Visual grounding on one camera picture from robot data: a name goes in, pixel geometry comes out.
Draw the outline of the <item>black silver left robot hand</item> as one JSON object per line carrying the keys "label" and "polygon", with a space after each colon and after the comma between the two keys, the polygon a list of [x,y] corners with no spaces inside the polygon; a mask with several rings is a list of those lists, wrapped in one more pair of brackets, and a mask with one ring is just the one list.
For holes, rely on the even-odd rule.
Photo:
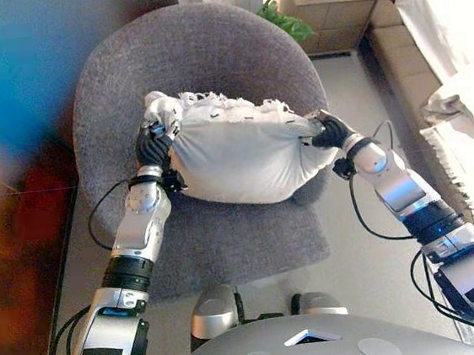
{"label": "black silver left robot hand", "polygon": [[137,161],[142,166],[158,165],[163,170],[170,166],[170,150],[179,135],[180,123],[173,121],[169,127],[152,121],[140,128],[136,141]]}

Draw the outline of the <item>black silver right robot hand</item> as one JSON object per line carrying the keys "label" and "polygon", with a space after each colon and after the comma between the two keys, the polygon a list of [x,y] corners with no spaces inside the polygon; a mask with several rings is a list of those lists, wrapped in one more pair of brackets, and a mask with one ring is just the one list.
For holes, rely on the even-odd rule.
{"label": "black silver right robot hand", "polygon": [[321,124],[321,131],[312,137],[311,145],[314,147],[342,148],[347,139],[357,133],[339,117],[323,109],[312,112],[311,119]]}

